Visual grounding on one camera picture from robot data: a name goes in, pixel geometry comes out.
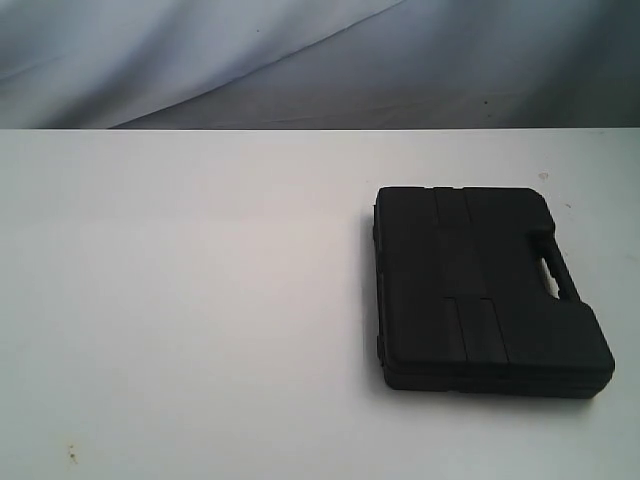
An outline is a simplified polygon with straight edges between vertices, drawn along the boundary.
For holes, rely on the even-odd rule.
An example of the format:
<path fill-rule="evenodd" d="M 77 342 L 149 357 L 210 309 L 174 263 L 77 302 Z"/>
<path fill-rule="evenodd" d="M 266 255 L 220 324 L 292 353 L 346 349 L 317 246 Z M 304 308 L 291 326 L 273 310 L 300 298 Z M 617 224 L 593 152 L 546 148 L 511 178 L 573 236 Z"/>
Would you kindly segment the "black plastic tool case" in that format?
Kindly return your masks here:
<path fill-rule="evenodd" d="M 530 188 L 389 186 L 373 207 L 377 355 L 396 390 L 590 399 L 614 356 Z"/>

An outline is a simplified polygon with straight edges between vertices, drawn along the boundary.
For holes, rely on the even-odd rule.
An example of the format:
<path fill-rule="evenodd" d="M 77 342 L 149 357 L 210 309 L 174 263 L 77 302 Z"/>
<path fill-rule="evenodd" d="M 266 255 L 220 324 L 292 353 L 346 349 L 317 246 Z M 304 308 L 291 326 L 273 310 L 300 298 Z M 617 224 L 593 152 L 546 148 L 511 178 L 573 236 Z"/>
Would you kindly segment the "white backdrop cloth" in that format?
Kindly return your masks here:
<path fill-rule="evenodd" d="M 635 1 L 5 1 L 5 129 L 635 127 Z"/>

